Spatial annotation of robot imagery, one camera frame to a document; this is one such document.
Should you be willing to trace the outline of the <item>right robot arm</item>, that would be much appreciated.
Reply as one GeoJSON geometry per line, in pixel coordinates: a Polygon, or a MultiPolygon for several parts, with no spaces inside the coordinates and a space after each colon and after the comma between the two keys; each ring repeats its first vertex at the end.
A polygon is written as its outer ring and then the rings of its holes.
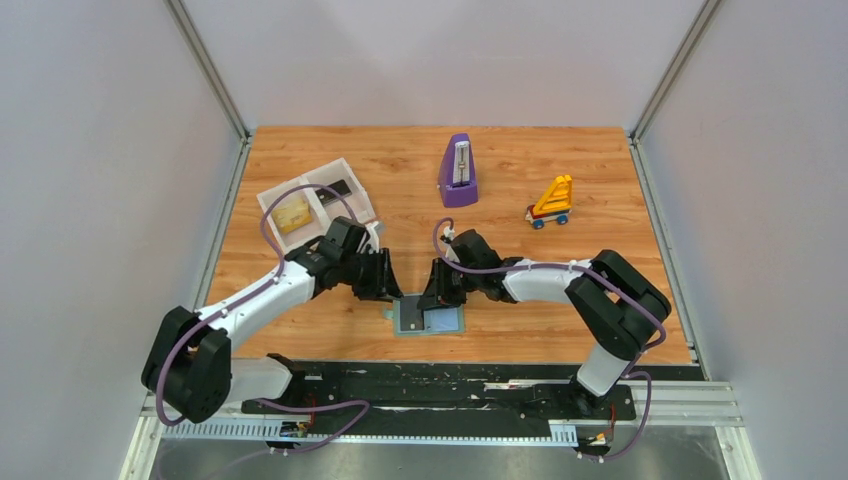
{"type": "Polygon", "coordinates": [[[584,417],[596,417],[611,403],[610,390],[648,349],[661,343],[668,298],[614,250],[588,260],[538,262],[500,257],[476,230],[441,237],[431,275],[417,307],[423,312],[459,308],[468,294],[510,304],[570,305],[595,345],[578,369],[571,403],[584,417]]]}

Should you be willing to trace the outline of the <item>green card holder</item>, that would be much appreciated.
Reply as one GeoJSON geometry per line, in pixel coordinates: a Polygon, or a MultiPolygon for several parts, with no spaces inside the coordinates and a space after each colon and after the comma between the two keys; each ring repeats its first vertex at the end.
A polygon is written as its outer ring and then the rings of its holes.
{"type": "Polygon", "coordinates": [[[399,301],[400,299],[395,300],[390,306],[383,308],[383,317],[392,324],[393,333],[397,337],[462,334],[465,332],[463,306],[421,311],[425,325],[424,330],[421,332],[400,332],[397,322],[399,301]]]}

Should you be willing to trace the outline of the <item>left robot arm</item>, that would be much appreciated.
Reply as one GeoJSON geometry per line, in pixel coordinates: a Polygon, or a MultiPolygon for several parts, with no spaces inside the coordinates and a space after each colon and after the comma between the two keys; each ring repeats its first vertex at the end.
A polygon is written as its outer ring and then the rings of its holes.
{"type": "Polygon", "coordinates": [[[306,386],[279,355],[235,359],[251,336],[288,310],[338,285],[363,301],[391,302],[403,293],[390,252],[378,235],[346,217],[285,254],[280,264],[249,287],[216,304],[190,311],[177,306],[163,318],[141,383],[158,401],[162,423],[173,426],[164,408],[180,420],[202,423],[222,406],[268,399],[283,413],[298,411],[306,386]]]}

